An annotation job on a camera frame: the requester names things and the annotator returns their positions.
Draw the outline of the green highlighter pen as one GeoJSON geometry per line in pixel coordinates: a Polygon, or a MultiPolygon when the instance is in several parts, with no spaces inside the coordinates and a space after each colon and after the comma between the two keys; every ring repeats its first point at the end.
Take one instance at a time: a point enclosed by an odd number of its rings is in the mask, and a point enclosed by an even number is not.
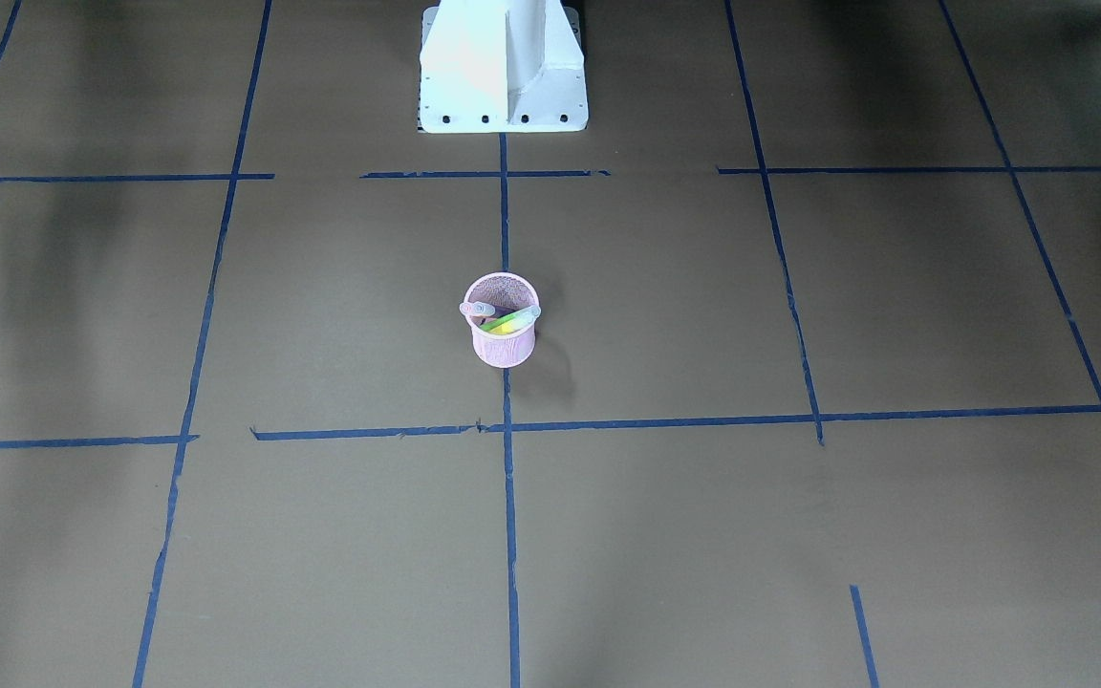
{"type": "MultiPolygon", "coordinates": [[[[497,317],[497,318],[493,318],[493,319],[488,319],[488,321],[486,321],[486,323],[494,321],[494,319],[501,319],[501,318],[508,319],[508,318],[520,318],[520,317],[528,317],[528,318],[534,319],[534,323],[536,323],[539,316],[541,316],[541,308],[539,308],[539,306],[528,306],[528,308],[523,308],[523,309],[517,310],[517,312],[511,312],[511,313],[504,314],[504,316],[502,316],[502,317],[497,317]]],[[[482,325],[480,326],[480,328],[481,328],[482,331],[484,331],[486,323],[482,323],[482,325]]]]}

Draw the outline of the yellow highlighter pen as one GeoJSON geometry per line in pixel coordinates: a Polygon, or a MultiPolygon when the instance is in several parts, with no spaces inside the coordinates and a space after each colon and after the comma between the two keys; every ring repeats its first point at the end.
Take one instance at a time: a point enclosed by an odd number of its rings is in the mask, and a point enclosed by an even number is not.
{"type": "Polygon", "coordinates": [[[532,323],[534,319],[528,317],[494,319],[494,321],[486,323],[484,331],[495,335],[517,334],[531,326],[532,323]]]}

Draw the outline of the purple highlighter pen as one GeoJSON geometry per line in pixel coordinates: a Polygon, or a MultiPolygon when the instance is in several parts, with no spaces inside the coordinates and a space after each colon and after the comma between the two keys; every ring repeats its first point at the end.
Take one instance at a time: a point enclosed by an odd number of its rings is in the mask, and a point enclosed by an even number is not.
{"type": "Polygon", "coordinates": [[[459,312],[464,318],[497,318],[499,310],[489,302],[464,301],[459,305],[459,312]]]}

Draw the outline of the pink mesh pen holder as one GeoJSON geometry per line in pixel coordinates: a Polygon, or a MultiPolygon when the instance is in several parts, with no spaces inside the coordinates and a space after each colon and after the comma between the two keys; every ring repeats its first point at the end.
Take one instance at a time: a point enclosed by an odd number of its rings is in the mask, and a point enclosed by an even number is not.
{"type": "MultiPolygon", "coordinates": [[[[538,293],[532,283],[510,271],[494,271],[477,279],[464,293],[464,301],[489,302],[499,310],[498,317],[528,306],[541,308],[538,293]]],[[[481,330],[480,326],[488,319],[493,318],[464,318],[464,323],[470,327],[476,356],[486,365],[493,365],[495,369],[511,369],[528,360],[536,345],[536,323],[517,334],[495,335],[481,330]]]]}

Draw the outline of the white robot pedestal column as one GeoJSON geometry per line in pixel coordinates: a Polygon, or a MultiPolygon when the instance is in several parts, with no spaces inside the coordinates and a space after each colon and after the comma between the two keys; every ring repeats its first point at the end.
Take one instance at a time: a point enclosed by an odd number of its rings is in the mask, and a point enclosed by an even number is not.
{"type": "Polygon", "coordinates": [[[578,1],[442,1],[422,13],[427,134],[578,132],[590,118],[578,1]]]}

